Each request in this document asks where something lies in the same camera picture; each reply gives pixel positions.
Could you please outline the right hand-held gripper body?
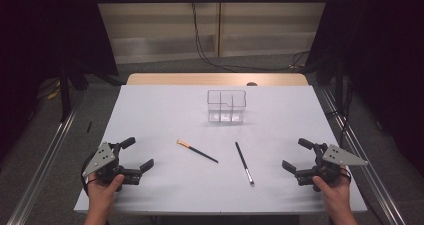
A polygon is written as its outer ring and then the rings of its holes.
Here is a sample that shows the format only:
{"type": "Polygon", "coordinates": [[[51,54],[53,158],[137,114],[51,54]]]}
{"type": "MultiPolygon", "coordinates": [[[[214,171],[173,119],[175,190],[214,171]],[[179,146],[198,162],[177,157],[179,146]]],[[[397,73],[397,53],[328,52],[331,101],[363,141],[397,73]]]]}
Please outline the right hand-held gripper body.
{"type": "Polygon", "coordinates": [[[343,166],[366,166],[368,162],[336,145],[313,143],[315,164],[311,169],[297,170],[294,175],[299,186],[312,185],[316,192],[320,189],[314,184],[313,177],[319,176],[331,184],[341,174],[343,166]]]}

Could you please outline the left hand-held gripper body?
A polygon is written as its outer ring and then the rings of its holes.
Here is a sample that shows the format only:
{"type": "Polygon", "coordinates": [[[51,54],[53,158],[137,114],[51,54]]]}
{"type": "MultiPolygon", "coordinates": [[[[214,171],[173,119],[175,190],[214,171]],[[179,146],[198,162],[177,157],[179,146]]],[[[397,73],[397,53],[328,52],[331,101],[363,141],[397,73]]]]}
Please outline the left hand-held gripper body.
{"type": "Polygon", "coordinates": [[[86,178],[94,173],[103,184],[110,184],[116,175],[124,176],[123,185],[138,185],[142,177],[140,169],[125,169],[120,165],[119,153],[122,148],[119,143],[102,142],[98,149],[91,153],[82,166],[81,181],[85,192],[88,191],[86,178]]]}

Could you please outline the silver black brush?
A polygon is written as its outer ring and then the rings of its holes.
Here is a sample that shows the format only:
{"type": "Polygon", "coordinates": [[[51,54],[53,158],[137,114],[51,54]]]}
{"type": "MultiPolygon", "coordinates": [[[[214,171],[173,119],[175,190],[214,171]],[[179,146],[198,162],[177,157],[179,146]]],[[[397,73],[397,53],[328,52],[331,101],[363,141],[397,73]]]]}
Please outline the silver black brush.
{"type": "Polygon", "coordinates": [[[254,186],[255,186],[254,179],[253,179],[253,177],[252,177],[252,175],[251,175],[251,173],[250,173],[250,171],[249,171],[249,168],[248,168],[248,166],[247,166],[247,164],[246,164],[246,161],[245,161],[244,155],[243,155],[243,153],[242,153],[242,150],[241,150],[241,148],[240,148],[240,146],[239,146],[239,143],[238,143],[238,142],[235,142],[235,146],[236,146],[236,149],[237,149],[237,151],[238,151],[238,154],[239,154],[239,157],[240,157],[240,159],[241,159],[241,162],[242,162],[242,164],[243,164],[244,170],[245,170],[245,172],[246,172],[246,175],[247,175],[247,178],[248,178],[249,184],[250,184],[250,186],[251,186],[251,187],[254,187],[254,186]]]}

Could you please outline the orange black brush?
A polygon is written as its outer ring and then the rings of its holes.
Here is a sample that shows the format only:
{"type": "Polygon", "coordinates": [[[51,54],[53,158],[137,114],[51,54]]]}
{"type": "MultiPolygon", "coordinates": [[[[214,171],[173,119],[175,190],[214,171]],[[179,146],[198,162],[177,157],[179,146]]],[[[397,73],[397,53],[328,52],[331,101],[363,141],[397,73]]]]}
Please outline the orange black brush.
{"type": "Polygon", "coordinates": [[[197,153],[197,154],[199,154],[199,155],[201,155],[201,156],[203,156],[203,157],[205,157],[205,158],[207,158],[207,159],[209,159],[209,160],[211,160],[211,161],[213,161],[213,162],[215,162],[215,163],[219,163],[219,161],[218,161],[217,159],[215,159],[215,158],[213,158],[213,157],[211,157],[211,156],[209,156],[209,155],[207,155],[207,154],[203,153],[202,151],[200,151],[200,150],[198,150],[198,149],[194,148],[194,147],[193,147],[193,146],[191,146],[190,144],[188,144],[188,143],[186,143],[186,142],[184,142],[184,141],[182,141],[182,140],[180,140],[180,139],[178,139],[178,140],[176,141],[176,143],[177,143],[177,144],[179,144],[179,145],[182,145],[182,146],[184,146],[184,147],[186,147],[186,148],[188,148],[189,150],[191,150],[191,151],[193,151],[193,152],[195,152],[195,153],[197,153]]]}

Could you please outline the clear plastic organizer box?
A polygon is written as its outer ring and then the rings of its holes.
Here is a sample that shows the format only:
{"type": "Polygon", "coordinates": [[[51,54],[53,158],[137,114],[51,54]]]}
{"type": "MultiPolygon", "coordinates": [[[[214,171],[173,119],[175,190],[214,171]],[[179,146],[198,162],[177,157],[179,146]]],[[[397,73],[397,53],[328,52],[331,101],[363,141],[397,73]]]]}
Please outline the clear plastic organizer box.
{"type": "Polygon", "coordinates": [[[208,121],[242,123],[247,106],[244,90],[209,90],[207,92],[208,121]]]}

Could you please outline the person's left hand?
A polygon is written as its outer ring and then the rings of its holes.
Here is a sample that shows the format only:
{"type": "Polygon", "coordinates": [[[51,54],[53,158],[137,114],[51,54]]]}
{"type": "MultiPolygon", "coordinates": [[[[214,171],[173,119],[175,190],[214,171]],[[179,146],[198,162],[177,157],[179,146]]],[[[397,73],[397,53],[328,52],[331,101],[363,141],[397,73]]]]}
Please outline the person's left hand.
{"type": "Polygon", "coordinates": [[[115,192],[123,183],[124,176],[122,174],[118,174],[110,184],[106,185],[104,185],[94,173],[90,174],[88,179],[88,214],[96,217],[107,218],[112,211],[115,192]]]}

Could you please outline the person's right hand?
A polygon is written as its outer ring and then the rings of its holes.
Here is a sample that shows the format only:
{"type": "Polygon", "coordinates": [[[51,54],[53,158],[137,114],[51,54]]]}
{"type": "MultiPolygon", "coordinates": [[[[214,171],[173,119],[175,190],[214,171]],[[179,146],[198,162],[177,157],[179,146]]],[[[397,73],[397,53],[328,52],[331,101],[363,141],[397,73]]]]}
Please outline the person's right hand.
{"type": "Polygon", "coordinates": [[[350,214],[350,177],[345,168],[332,184],[326,183],[321,177],[313,177],[314,184],[323,193],[324,207],[331,215],[350,214]]]}

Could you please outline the white table board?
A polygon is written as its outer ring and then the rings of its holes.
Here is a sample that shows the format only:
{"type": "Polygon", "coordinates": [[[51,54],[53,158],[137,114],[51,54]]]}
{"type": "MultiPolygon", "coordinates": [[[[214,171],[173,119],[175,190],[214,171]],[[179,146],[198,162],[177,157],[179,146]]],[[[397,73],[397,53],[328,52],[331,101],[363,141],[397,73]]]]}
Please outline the white table board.
{"type": "Polygon", "coordinates": [[[149,215],[305,214],[323,211],[322,197],[299,186],[281,164],[313,166],[315,155],[300,138],[333,144],[336,139],[310,86],[246,88],[240,124],[208,121],[208,86],[124,86],[104,140],[136,142],[120,154],[127,168],[153,159],[139,185],[115,197],[118,213],[149,215]],[[217,159],[179,145],[180,139],[217,159]],[[254,179],[251,187],[235,142],[254,179]]]}

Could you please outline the black metal stand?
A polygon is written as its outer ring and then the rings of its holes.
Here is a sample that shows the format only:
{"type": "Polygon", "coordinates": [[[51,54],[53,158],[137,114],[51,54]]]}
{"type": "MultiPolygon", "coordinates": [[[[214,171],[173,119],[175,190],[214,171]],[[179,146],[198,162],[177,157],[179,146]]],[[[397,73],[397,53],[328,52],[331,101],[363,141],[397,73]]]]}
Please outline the black metal stand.
{"type": "Polygon", "coordinates": [[[71,111],[68,76],[66,73],[65,65],[62,65],[60,69],[60,93],[61,93],[61,104],[62,104],[61,122],[64,122],[69,116],[71,111]]]}
{"type": "Polygon", "coordinates": [[[343,60],[339,59],[337,61],[337,72],[336,72],[336,76],[335,76],[335,101],[336,101],[336,108],[337,111],[340,114],[343,114],[343,86],[344,86],[344,82],[343,82],[343,60]]]}

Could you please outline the wooden table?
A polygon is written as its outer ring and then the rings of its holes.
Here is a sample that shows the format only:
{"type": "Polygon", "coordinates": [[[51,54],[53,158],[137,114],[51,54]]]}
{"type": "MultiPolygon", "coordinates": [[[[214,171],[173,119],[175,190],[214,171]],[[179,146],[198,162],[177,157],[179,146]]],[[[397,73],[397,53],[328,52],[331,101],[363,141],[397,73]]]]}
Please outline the wooden table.
{"type": "Polygon", "coordinates": [[[128,85],[308,86],[299,73],[134,73],[128,85]]]}

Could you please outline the dark curtain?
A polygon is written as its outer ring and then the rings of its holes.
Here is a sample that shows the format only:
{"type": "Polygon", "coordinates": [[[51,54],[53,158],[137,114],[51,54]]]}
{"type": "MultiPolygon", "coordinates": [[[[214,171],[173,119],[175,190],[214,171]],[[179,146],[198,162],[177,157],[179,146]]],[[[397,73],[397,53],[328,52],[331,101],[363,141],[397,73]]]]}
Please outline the dark curtain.
{"type": "Polygon", "coordinates": [[[96,0],[0,0],[0,160],[35,109],[39,86],[66,73],[116,75],[96,0]]]}
{"type": "Polygon", "coordinates": [[[330,0],[307,58],[327,84],[339,66],[424,176],[424,0],[330,0]]]}

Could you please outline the aluminium floor rail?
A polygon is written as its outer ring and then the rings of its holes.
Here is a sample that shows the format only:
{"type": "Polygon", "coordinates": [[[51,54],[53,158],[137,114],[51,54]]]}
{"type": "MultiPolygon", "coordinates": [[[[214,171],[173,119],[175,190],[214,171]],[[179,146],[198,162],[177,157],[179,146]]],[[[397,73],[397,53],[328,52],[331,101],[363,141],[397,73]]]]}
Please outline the aluminium floor rail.
{"type": "Polygon", "coordinates": [[[366,159],[369,164],[361,169],[371,190],[373,191],[380,208],[384,212],[390,225],[406,225],[397,206],[395,205],[391,195],[384,186],[382,180],[378,176],[361,143],[359,142],[354,130],[351,128],[348,120],[341,114],[340,109],[336,107],[336,99],[329,88],[324,88],[322,94],[330,107],[335,113],[335,120],[341,129],[342,140],[346,141],[347,146],[352,150],[354,155],[366,159]]]}
{"type": "Polygon", "coordinates": [[[41,192],[42,186],[45,183],[45,180],[50,173],[50,170],[62,147],[62,144],[64,143],[65,138],[73,124],[80,105],[80,100],[74,102],[69,114],[65,117],[65,120],[59,124],[55,136],[50,142],[41,163],[38,165],[36,172],[32,176],[29,185],[17,203],[6,225],[26,224],[29,214],[41,192]]]}

